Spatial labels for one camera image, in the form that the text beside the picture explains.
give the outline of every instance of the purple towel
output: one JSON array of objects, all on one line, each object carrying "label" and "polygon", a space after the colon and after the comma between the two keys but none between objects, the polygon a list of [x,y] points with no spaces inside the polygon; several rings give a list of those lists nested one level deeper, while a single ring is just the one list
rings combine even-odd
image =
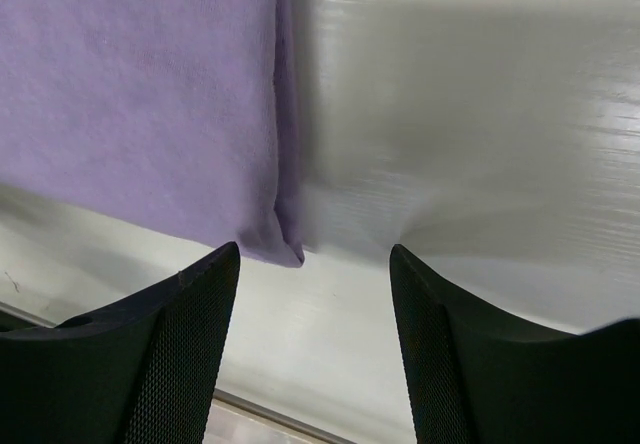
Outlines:
[{"label": "purple towel", "polygon": [[285,266],[289,0],[0,0],[0,181]]}]

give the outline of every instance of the purple cloth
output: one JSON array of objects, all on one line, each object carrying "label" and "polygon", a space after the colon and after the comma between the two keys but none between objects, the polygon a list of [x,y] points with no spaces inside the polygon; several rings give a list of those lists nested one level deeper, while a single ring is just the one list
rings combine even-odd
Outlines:
[{"label": "purple cloth", "polygon": [[289,0],[0,0],[0,181],[303,261]]}]

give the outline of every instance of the white panel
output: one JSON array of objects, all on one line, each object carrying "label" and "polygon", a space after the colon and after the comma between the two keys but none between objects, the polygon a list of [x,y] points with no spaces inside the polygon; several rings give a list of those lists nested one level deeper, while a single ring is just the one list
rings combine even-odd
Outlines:
[{"label": "white panel", "polygon": [[[309,255],[245,261],[220,386],[413,442],[386,259],[569,330],[640,314],[640,0],[295,0]],[[0,195],[0,300],[63,318],[207,250]]]}]

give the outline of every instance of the white surface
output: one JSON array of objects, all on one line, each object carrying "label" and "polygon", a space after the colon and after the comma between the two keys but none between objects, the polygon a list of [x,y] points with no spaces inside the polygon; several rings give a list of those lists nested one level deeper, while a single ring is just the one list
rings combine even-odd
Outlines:
[{"label": "white surface", "polygon": [[[357,442],[413,442],[397,241],[539,321],[640,314],[639,4],[295,0],[318,254],[243,263],[220,387]],[[10,192],[0,226],[0,300],[53,320],[206,252]]]}]

